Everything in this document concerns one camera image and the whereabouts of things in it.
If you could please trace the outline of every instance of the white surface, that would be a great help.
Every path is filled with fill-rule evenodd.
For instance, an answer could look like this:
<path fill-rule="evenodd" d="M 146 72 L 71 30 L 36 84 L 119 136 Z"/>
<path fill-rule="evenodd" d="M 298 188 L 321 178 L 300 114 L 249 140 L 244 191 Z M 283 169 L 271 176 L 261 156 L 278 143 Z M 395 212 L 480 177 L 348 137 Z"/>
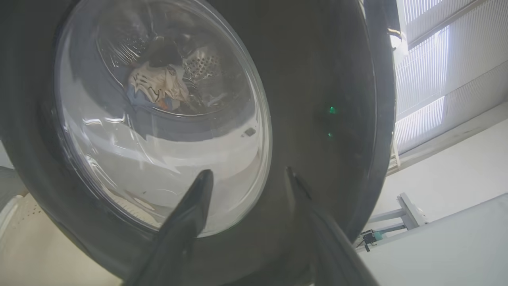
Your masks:
<path fill-rule="evenodd" d="M 361 252 L 381 286 L 506 285 L 508 194 Z"/>
<path fill-rule="evenodd" d="M 405 1 L 408 34 L 427 31 L 467 2 Z M 505 99 L 507 13 L 508 1 L 487 0 L 409 50 L 396 66 L 395 137 L 401 154 Z"/>
<path fill-rule="evenodd" d="M 121 280 L 79 250 L 29 194 L 0 237 L 2 286 L 117 286 Z"/>
<path fill-rule="evenodd" d="M 504 102 L 440 136 L 400 155 L 400 168 L 404 169 L 429 158 L 469 137 L 508 119 L 508 102 Z"/>
<path fill-rule="evenodd" d="M 388 176 L 373 214 L 399 209 L 396 198 L 405 192 L 434 221 L 505 193 L 506 174 L 508 120 Z"/>
<path fill-rule="evenodd" d="M 7 204 L 2 209 L 2 211 L 0 211 L 0 241 L 1 241 L 2 237 L 4 236 L 5 231 L 9 227 L 12 217 L 14 216 L 14 214 L 16 213 L 16 210 L 19 207 L 19 203 L 18 203 L 19 200 L 22 198 L 23 197 L 20 195 L 17 195 L 15 197 L 11 198 L 11 200 L 7 202 Z"/>

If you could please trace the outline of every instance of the front-loading washing machine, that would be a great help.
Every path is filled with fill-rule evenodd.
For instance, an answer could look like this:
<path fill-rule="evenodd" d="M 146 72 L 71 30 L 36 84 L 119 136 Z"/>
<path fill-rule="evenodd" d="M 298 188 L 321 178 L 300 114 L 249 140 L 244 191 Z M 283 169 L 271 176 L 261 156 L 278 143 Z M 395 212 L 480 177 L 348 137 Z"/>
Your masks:
<path fill-rule="evenodd" d="M 209 169 L 180 283 L 305 284 L 287 167 L 354 240 L 394 130 L 385 2 L 8 1 L 2 141 L 54 223 L 120 278 Z"/>

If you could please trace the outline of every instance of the white wall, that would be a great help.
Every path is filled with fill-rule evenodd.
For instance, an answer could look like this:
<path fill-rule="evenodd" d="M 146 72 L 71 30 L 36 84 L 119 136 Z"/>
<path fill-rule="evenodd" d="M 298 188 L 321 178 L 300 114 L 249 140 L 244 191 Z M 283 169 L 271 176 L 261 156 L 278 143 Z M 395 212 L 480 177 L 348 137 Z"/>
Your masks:
<path fill-rule="evenodd" d="M 385 180 L 373 214 L 399 209 L 405 192 L 434 221 L 508 190 L 508 120 Z M 379 227 L 368 224 L 366 229 Z"/>
<path fill-rule="evenodd" d="M 361 252 L 380 286 L 507 285 L 508 194 Z"/>

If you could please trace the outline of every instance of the washing machine door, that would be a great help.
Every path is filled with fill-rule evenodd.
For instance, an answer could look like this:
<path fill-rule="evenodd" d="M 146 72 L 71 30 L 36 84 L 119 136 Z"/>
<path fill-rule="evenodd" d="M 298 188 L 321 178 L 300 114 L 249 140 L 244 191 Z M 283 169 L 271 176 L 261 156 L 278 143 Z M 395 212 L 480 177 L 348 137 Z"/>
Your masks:
<path fill-rule="evenodd" d="M 291 166 L 350 240 L 390 158 L 383 7 L 357 0 L 6 3 L 2 141 L 40 206 L 126 278 L 196 175 L 208 220 L 182 284 L 309 281 Z"/>

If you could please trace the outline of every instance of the laundry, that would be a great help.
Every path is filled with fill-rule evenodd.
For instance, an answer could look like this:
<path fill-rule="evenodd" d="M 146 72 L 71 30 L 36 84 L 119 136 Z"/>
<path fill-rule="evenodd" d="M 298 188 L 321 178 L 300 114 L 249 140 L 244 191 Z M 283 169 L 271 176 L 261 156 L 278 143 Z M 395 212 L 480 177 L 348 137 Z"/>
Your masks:
<path fill-rule="evenodd" d="M 180 102 L 188 101 L 189 91 L 183 82 L 184 73 L 185 70 L 180 66 L 151 67 L 149 62 L 145 62 L 132 71 L 129 84 L 134 87 L 134 93 L 142 91 L 151 103 L 171 111 L 178 108 Z"/>

